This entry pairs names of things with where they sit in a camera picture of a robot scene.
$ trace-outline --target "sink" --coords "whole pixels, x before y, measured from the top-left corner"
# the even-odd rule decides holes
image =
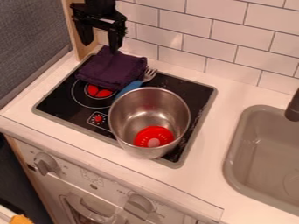
[[[223,165],[237,192],[299,215],[299,122],[264,105],[241,115]]]

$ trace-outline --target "stovetop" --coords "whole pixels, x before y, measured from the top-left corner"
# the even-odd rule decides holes
[[[37,103],[33,111],[57,123],[119,146],[108,126],[108,111],[117,93],[75,78],[75,74],[91,58],[93,55]],[[155,159],[171,168],[180,167],[191,148],[193,138],[205,120],[216,91],[213,87],[165,73],[158,73],[153,80],[143,83],[143,87],[166,88],[181,96],[190,109],[191,124],[181,142],[164,157]]]

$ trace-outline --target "stainless steel bowl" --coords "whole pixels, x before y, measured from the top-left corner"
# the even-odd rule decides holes
[[[111,106],[110,129],[120,146],[140,158],[159,158],[171,151],[181,140],[190,124],[190,111],[177,94],[160,87],[140,87],[127,92]],[[170,130],[175,140],[158,147],[138,147],[136,134],[149,126]]]

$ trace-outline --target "purple cloth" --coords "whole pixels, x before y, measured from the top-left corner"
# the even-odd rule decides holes
[[[121,52],[111,54],[107,46],[79,70],[76,78],[109,90],[121,90],[130,82],[143,79],[148,64],[146,58],[137,58]]]

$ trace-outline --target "white subway tile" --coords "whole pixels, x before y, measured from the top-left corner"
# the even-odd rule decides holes
[[[241,24],[246,7],[247,3],[232,0],[188,0],[187,13]]]
[[[273,31],[220,21],[214,21],[212,26],[212,39],[262,50],[268,50],[273,34]]]
[[[144,43],[136,39],[125,38],[121,50],[157,60],[157,45]]]
[[[133,22],[126,22],[126,26],[127,26],[127,34],[126,37],[127,38],[132,38],[135,39],[136,38],[136,24]]]
[[[205,72],[250,85],[256,85],[261,75],[261,70],[217,59],[208,59]]]
[[[293,95],[299,88],[299,80],[276,73],[263,72],[259,87],[272,89],[288,95]]]
[[[299,34],[299,11],[249,4],[246,25],[269,30]]]
[[[137,25],[137,38],[153,44],[181,49],[183,34],[143,24]]]
[[[160,10],[160,27],[208,38],[212,20],[182,13]]]
[[[262,70],[293,75],[298,59],[278,55],[271,52],[258,51],[246,47],[239,47],[236,63],[249,67],[256,67]]]
[[[117,1],[116,9],[130,21],[155,26],[158,24],[158,9],[121,1]]]
[[[184,12],[185,0],[136,0],[137,4],[146,4],[149,6],[166,9],[170,11]]]
[[[159,48],[159,60],[179,67],[197,70],[199,72],[205,70],[205,57],[172,50],[162,46]]]
[[[240,0],[240,1],[256,3],[256,4],[268,4],[268,5],[278,6],[278,7],[282,7],[284,2],[284,0]]]
[[[271,52],[299,58],[299,37],[277,32],[271,46]]]
[[[184,35],[184,50],[190,53],[233,62],[236,49],[236,45]]]
[[[98,34],[99,44],[103,46],[107,46],[108,45],[107,33],[105,31],[98,31],[97,34]],[[120,50],[127,53],[138,54],[153,60],[157,60],[157,45],[144,43],[142,41],[135,40],[132,38],[124,38],[122,42],[122,48]]]
[[[287,0],[284,8],[299,11],[299,1],[298,0]]]

